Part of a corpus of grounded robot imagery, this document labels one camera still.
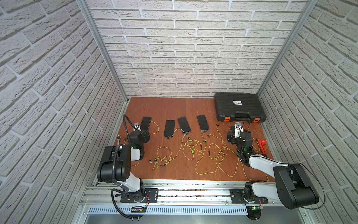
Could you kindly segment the black phone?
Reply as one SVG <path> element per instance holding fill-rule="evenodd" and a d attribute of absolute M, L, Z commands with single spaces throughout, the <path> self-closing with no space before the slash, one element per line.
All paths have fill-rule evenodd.
<path fill-rule="evenodd" d="M 172 138 L 175 130 L 175 120 L 167 120 L 164 129 L 164 136 L 168 139 Z"/>
<path fill-rule="evenodd" d="M 140 124 L 140 128 L 142 131 L 148 131 L 149 126 L 151 124 L 152 118 L 145 116 L 142 118 L 141 124 Z"/>

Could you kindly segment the dark phone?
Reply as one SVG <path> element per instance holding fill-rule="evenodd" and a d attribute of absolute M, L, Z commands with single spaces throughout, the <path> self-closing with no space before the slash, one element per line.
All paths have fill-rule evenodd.
<path fill-rule="evenodd" d="M 202 132 L 206 132 L 210 129 L 205 115 L 198 115 L 197 121 Z"/>

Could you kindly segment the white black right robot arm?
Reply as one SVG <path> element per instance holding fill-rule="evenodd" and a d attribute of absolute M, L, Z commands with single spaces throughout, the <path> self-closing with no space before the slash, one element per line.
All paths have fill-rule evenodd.
<path fill-rule="evenodd" d="M 273 199 L 290 210 L 319 203 L 319 195 L 304 165 L 282 163 L 257 153 L 253 149 L 251 132 L 244 129 L 240 122 L 230 127 L 227 141 L 236 146 L 236 155 L 243 165 L 275 179 L 274 183 L 247 182 L 241 194 L 246 203 L 263 203 L 266 199 Z"/>

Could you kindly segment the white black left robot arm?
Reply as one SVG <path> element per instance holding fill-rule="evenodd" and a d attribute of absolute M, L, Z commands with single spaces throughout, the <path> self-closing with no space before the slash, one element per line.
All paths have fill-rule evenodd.
<path fill-rule="evenodd" d="M 123 124 L 127 135 L 127 144 L 118 143 L 104 149 L 97 170 L 100 182 L 112 183 L 116 188 L 111 190 L 111 197 L 122 197 L 136 203 L 149 203 L 142 179 L 131 172 L 131 162 L 144 158 L 144 144 L 150 141 L 147 129 L 133 124 L 127 115 L 123 115 Z"/>

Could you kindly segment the black plastic tool case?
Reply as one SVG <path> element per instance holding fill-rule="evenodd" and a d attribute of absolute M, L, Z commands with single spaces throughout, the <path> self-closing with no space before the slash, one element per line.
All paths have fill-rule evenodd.
<path fill-rule="evenodd" d="M 256 94 L 218 92 L 214 103 L 216 118 L 221 122 L 263 123 L 267 118 Z"/>

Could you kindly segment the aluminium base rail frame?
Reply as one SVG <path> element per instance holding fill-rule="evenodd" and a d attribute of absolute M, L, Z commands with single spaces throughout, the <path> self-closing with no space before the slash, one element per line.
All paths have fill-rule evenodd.
<path fill-rule="evenodd" d="M 157 189 L 154 202 L 140 215 L 141 224 L 250 224 L 248 215 L 261 211 L 257 224 L 316 224 L 312 211 L 288 210 L 280 202 L 267 204 L 232 203 L 231 189 L 241 189 L 240 181 L 144 181 Z M 119 214 L 112 204 L 111 184 L 97 183 L 86 188 L 72 224 L 134 224 L 133 218 Z"/>

